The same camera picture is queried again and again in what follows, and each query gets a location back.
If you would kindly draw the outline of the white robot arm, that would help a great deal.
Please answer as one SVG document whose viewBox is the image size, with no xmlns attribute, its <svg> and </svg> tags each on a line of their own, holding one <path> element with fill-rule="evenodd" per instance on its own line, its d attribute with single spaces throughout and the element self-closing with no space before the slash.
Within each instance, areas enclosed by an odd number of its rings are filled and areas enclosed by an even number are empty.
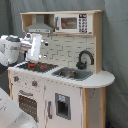
<svg viewBox="0 0 128 128">
<path fill-rule="evenodd" d="M 27 52 L 27 60 L 39 60 L 41 44 L 48 44 L 41 34 L 27 33 L 24 38 L 14 35 L 0 37 L 0 76 L 18 60 L 19 52 Z M 32 116 L 21 110 L 0 87 L 0 128 L 38 128 Z"/>
</svg>

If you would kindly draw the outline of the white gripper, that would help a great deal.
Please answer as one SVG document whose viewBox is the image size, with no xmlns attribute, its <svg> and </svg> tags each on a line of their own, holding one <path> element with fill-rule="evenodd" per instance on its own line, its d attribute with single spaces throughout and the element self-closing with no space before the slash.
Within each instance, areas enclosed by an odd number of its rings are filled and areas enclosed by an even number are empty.
<svg viewBox="0 0 128 128">
<path fill-rule="evenodd" d="M 27 33 L 25 35 L 21 40 L 20 49 L 26 52 L 26 61 L 37 62 L 39 60 L 41 44 L 47 46 L 48 42 L 40 34 Z"/>
</svg>

